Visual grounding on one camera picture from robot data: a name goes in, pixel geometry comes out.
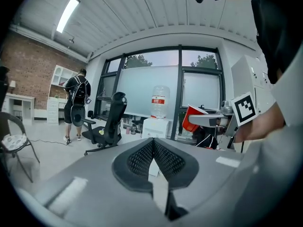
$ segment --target water bottle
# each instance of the water bottle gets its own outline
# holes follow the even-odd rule
[[[168,113],[170,90],[167,86],[155,86],[151,100],[151,116],[164,119]]]

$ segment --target window frame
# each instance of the window frame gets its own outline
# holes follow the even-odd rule
[[[172,124],[172,132],[171,132],[171,140],[175,140],[176,130],[177,130],[177,123],[178,123],[178,115],[180,112],[186,112],[187,107],[182,106],[183,101],[183,80],[184,80],[184,73],[201,73],[201,74],[209,74],[209,75],[216,75],[219,76],[219,86],[220,86],[220,104],[222,101],[225,100],[225,80],[224,80],[224,72],[222,68],[222,61],[219,54],[218,48],[206,48],[206,47],[199,47],[199,46],[183,46],[181,44],[177,46],[164,46],[164,47],[156,47],[156,48],[149,48],[144,50],[138,50],[130,53],[124,53],[122,55],[110,58],[105,61],[99,84],[98,84],[98,90],[96,95],[96,102],[95,102],[95,108],[94,108],[94,115],[97,119],[107,120],[107,117],[104,117],[102,115],[98,115],[98,111],[101,108],[102,101],[111,101],[111,97],[107,96],[98,96],[99,91],[104,89],[104,86],[100,88],[102,80],[106,77],[116,77],[114,88],[112,95],[117,91],[119,78],[121,75],[121,71],[124,67],[125,60],[128,56],[131,55],[138,55],[138,54],[144,54],[149,52],[160,52],[160,51],[173,51],[178,50],[179,58],[178,58],[178,84],[177,84],[177,98],[176,98],[176,105],[175,105],[175,113],[174,113],[174,120]],[[217,69],[210,69],[210,68],[202,68],[202,67],[190,67],[190,66],[183,66],[182,65],[182,51],[189,50],[189,51],[203,51],[203,52],[210,52],[214,53],[217,60]],[[118,70],[114,72],[108,72],[108,68],[111,61],[121,59]]]

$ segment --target black shirt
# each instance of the black shirt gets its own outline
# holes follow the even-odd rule
[[[276,72],[284,72],[302,42],[300,0],[251,0],[257,27],[257,42],[265,55],[268,77],[277,81]]]
[[[78,75],[78,78],[79,78],[80,82],[85,82],[85,81],[86,81],[85,77],[82,76],[82,75]],[[69,94],[68,94],[68,100],[67,100],[67,103],[66,103],[66,105],[65,105],[65,108],[71,108],[71,106],[72,106],[72,102],[71,102],[72,96],[71,96],[71,94],[72,94],[72,92],[73,92],[73,90],[74,90],[74,87],[75,87],[77,84],[78,84],[78,83],[77,83],[75,77],[70,78],[70,79],[67,81],[64,90],[67,91],[67,92],[69,92]],[[90,96],[90,90],[91,90],[91,89],[90,89],[90,84],[88,83],[88,84],[86,85],[86,92],[87,92],[87,95],[88,95],[88,96]]]

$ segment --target floor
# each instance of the floor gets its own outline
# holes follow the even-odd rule
[[[20,133],[18,127],[10,124],[12,134]],[[64,144],[65,124],[62,122],[56,126],[48,125],[44,121],[35,121],[32,126],[25,126],[27,137],[32,141],[40,164],[36,160],[30,146],[25,147],[18,152],[20,160],[27,172],[32,176],[33,183],[23,172],[17,158],[7,155],[7,164],[10,172],[10,178],[15,186],[25,189],[34,195],[44,181],[59,173],[81,157],[84,157],[84,151],[93,149],[90,140],[82,138],[81,141],[76,139],[76,129],[71,129],[71,143],[67,146]],[[140,139],[140,135],[123,135],[121,143],[130,142]],[[162,212],[165,211],[165,204],[168,193],[168,183],[163,175],[157,177],[150,175],[149,181],[153,183],[154,200]]]

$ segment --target red label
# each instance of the red label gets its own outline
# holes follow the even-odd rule
[[[152,99],[151,103],[152,104],[164,104],[165,100],[164,99]]]

